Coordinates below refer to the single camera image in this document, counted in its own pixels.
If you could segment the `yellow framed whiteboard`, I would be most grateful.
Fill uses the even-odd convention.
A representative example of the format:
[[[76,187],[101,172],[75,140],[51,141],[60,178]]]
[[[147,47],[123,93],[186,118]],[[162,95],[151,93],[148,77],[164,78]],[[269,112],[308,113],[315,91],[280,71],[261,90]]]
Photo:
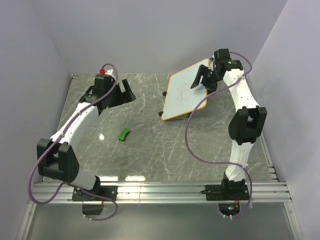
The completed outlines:
[[[191,89],[191,85],[195,80],[200,65],[209,66],[210,60],[205,58],[195,64],[192,64],[179,72],[174,73],[169,78],[167,91],[169,94],[182,95],[184,101],[180,106],[180,111],[193,111],[198,103],[207,95],[207,89],[199,84],[197,87]]]

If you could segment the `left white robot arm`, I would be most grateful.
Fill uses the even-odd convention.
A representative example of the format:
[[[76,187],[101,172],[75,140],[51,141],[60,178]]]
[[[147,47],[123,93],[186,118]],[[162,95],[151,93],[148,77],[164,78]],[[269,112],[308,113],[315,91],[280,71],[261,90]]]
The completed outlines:
[[[127,79],[121,82],[124,91],[114,75],[98,73],[94,84],[80,97],[75,111],[62,128],[49,139],[41,139],[37,143],[37,171],[41,176],[83,190],[89,201],[96,201],[103,195],[100,178],[80,169],[75,148],[104,110],[136,99]]]

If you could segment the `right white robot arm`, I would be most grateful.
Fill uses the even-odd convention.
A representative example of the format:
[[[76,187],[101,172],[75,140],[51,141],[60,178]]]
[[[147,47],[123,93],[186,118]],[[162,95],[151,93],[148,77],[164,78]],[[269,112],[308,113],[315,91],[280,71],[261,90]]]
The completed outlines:
[[[203,85],[213,95],[219,92],[218,82],[223,81],[235,106],[235,114],[228,125],[232,140],[230,160],[226,162],[221,183],[204,187],[202,194],[208,201],[250,200],[251,188],[245,181],[248,177],[246,165],[267,117],[267,109],[258,104],[247,84],[248,73],[241,61],[232,59],[231,54],[227,48],[216,50],[210,59],[211,65],[200,65],[191,85],[192,89]]]

